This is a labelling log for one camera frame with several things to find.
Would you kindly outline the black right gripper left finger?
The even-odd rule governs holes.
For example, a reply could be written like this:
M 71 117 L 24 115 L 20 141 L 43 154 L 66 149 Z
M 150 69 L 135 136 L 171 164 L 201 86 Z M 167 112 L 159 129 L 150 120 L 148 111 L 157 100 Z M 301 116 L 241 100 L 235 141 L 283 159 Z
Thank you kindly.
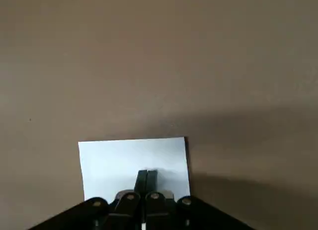
M 147 170 L 138 171 L 134 189 L 118 192 L 108 203 L 93 197 L 33 227 L 32 230 L 105 230 L 112 224 L 125 228 L 130 221 L 141 228 L 147 190 Z

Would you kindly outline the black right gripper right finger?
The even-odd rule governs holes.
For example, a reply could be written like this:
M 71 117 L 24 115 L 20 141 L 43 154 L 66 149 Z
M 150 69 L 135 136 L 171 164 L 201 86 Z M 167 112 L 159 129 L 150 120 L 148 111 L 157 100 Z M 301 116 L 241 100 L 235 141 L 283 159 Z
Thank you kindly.
M 201 199 L 188 195 L 175 201 L 171 191 L 158 191 L 158 172 L 146 178 L 146 229 L 148 230 L 251 230 L 246 223 Z

